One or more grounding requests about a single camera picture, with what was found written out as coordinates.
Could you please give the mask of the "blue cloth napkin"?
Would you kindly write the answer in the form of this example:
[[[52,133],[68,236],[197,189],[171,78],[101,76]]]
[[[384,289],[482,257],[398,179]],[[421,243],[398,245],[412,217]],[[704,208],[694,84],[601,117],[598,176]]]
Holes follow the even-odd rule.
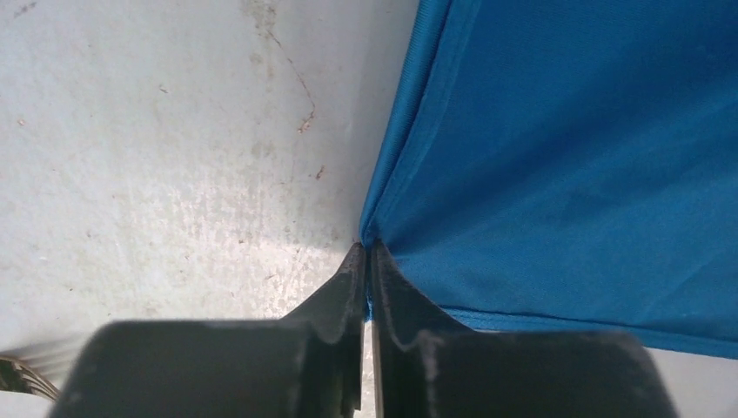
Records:
[[[469,327],[734,359],[736,2],[420,2],[359,236]]]

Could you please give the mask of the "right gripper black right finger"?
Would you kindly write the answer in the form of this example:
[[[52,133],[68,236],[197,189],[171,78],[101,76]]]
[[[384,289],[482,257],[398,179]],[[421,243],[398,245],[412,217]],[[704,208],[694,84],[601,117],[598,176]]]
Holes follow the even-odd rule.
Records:
[[[617,332],[481,332],[370,258],[380,417],[674,417],[646,349]]]

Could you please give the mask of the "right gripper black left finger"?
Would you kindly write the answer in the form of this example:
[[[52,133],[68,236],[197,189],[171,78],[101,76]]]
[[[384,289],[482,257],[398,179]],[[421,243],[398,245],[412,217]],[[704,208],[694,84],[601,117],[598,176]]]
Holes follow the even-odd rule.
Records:
[[[54,417],[351,417],[361,407],[366,250],[269,320],[128,320],[96,331]]]

